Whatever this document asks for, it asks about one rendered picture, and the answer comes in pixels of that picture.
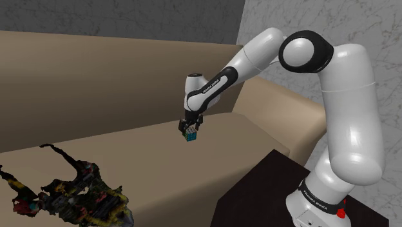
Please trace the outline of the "small multicoloured puzzle cube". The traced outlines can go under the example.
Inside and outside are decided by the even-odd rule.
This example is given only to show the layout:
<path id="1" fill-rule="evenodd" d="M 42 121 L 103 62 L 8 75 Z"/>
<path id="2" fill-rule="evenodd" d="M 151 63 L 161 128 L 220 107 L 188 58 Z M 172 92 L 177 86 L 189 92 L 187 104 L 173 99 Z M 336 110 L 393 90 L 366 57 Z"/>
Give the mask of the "small multicoloured puzzle cube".
<path id="1" fill-rule="evenodd" d="M 182 133 L 182 135 L 186 141 L 194 141 L 197 136 L 197 130 L 193 126 L 190 126 Z"/>

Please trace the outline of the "beige sofa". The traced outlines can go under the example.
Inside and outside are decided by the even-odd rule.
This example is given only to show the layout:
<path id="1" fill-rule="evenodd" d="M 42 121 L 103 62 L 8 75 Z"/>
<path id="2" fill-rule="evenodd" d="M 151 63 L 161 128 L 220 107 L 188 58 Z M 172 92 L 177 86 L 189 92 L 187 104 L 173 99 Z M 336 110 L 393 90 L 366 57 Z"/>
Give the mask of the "beige sofa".
<path id="1" fill-rule="evenodd" d="M 91 161 L 129 198 L 135 227 L 209 227 L 217 200 L 271 150 L 303 168 L 322 105 L 260 77 L 226 90 L 196 140 L 178 130 L 186 76 L 210 78 L 228 44 L 0 31 L 0 165 L 38 192 Z"/>

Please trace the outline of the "dark robot stand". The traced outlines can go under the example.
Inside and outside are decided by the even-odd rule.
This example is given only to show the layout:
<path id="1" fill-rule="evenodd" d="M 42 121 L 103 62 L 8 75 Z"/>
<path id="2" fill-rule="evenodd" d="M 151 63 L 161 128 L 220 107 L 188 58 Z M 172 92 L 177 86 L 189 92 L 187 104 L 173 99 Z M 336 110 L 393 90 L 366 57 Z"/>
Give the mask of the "dark robot stand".
<path id="1" fill-rule="evenodd" d="M 210 227 L 326 227 L 312 218 L 295 226 L 285 199 L 309 171 L 272 150 L 217 202 Z"/>

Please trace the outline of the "dark multicoloured jagged toy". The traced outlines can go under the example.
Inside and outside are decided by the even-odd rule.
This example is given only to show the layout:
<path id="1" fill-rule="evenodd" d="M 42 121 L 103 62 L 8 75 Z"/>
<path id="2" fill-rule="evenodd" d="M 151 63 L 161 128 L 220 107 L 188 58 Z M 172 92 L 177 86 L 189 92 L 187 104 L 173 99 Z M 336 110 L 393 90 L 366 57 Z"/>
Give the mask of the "dark multicoloured jagged toy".
<path id="1" fill-rule="evenodd" d="M 47 146 L 62 155 L 75 168 L 77 175 L 72 181 L 54 179 L 36 194 L 12 174 L 2 171 L 0 165 L 0 177 L 17 192 L 12 199 L 15 213 L 35 217 L 44 210 L 78 227 L 134 227 L 133 214 L 128 208 L 129 199 L 122 194 L 121 186 L 110 188 L 102 180 L 95 163 L 75 160 L 52 144 L 41 145 L 42 148 Z"/>

